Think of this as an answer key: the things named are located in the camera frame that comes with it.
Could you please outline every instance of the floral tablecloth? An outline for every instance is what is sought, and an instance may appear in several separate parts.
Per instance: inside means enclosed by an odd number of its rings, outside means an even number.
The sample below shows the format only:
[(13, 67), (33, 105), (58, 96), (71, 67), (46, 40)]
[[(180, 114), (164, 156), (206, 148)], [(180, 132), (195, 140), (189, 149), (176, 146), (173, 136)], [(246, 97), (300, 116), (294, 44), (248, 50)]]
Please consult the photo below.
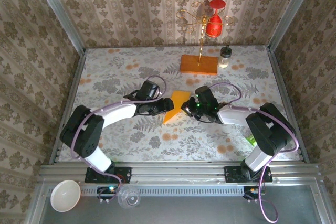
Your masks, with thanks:
[[(205, 46), (203, 55), (218, 56), (221, 46)], [(83, 104), (99, 108), (120, 101), (138, 89), (150, 75), (167, 82), (165, 97), (174, 90), (191, 91), (200, 86), (231, 82), (243, 98), (236, 105), (259, 107), (272, 102), (284, 115), (284, 106), (265, 46), (231, 46), (230, 64), (218, 68), (217, 76), (180, 73), (182, 54), (197, 55), (199, 47), (153, 47), (88, 49), (74, 108)], [(160, 79), (153, 79), (163, 88)], [(226, 86), (213, 88), (219, 102), (228, 102), (237, 92)], [(135, 161), (241, 161), (252, 150), (244, 138), (249, 129), (236, 125), (200, 123), (180, 112), (167, 125), (164, 114), (136, 116), (105, 128), (100, 148), (115, 162)], [(298, 153), (281, 154), (277, 159), (298, 160)], [(63, 145), (59, 161), (70, 161), (70, 149)]]

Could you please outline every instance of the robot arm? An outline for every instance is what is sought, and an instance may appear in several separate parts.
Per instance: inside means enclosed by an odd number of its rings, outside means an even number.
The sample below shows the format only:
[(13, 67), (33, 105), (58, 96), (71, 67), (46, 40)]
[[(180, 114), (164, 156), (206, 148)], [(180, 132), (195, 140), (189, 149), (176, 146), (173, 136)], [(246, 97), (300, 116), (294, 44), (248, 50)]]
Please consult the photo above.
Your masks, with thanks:
[[(113, 161), (108, 158), (98, 146), (102, 130), (117, 121), (131, 118), (136, 115), (155, 116), (172, 110), (174, 104), (169, 98), (161, 98), (153, 102), (148, 102), (149, 100), (153, 100), (158, 92), (158, 85), (147, 80), (140, 90), (135, 90), (131, 94), (124, 96), (127, 101), (131, 100), (134, 103), (129, 104), (121, 102), (110, 110), (92, 115), (80, 130), (74, 151), (96, 170), (103, 173), (113, 174)], [(80, 123), (92, 111), (94, 111), (94, 109), (89, 109), (84, 105), (80, 105), (74, 110), (60, 135), (61, 141), (68, 147), (71, 147), (74, 135)]]
[(202, 118), (205, 117), (211, 123), (236, 124), (250, 128), (257, 146), (241, 163), (241, 179), (244, 182), (258, 178), (262, 167), (291, 140), (291, 136), (278, 122), (282, 122), (291, 132), (294, 132), (293, 127), (272, 103), (265, 103), (260, 110), (272, 115), (277, 121), (249, 108), (218, 103), (207, 86), (198, 88), (195, 93), (198, 102), (191, 97), (181, 107), (189, 116), (201, 122), (204, 122)]

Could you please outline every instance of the jar lid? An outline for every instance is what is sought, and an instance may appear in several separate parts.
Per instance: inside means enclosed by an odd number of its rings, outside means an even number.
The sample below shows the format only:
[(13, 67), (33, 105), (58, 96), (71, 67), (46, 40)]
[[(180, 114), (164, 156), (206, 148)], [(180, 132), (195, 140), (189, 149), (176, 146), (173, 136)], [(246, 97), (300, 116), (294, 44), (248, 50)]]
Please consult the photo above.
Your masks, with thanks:
[(220, 56), (222, 56), (223, 58), (230, 58), (231, 54), (232, 54), (232, 49), (229, 48), (229, 46), (226, 47), (222, 47), (221, 51), (220, 51)]

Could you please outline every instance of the patterned wall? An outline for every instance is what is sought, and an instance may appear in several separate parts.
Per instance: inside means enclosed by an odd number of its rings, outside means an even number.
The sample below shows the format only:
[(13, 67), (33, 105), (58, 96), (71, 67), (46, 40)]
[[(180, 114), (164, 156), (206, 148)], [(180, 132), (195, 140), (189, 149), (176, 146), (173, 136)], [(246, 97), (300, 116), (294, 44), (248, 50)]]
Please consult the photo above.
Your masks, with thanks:
[(78, 61), (46, 0), (0, 0), (0, 223), (21, 223)]
[[(87, 48), (198, 44), (199, 26), (186, 35), (181, 25), (187, 20), (175, 16), (181, 8), (196, 14), (194, 1), (210, 0), (61, 0)], [(234, 21), (206, 43), (265, 45), (290, 0), (225, 1), (224, 15)]]
[(276, 49), (308, 155), (336, 209), (336, 0), (304, 0)]

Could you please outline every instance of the green object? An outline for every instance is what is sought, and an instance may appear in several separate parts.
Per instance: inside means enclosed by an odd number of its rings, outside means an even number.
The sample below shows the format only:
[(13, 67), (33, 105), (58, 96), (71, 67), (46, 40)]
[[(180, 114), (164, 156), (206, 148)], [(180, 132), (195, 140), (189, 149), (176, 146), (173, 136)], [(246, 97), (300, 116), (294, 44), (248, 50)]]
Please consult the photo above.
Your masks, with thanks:
[(246, 137), (246, 140), (253, 146), (256, 147), (257, 146), (257, 141), (255, 140), (254, 136), (248, 136)]

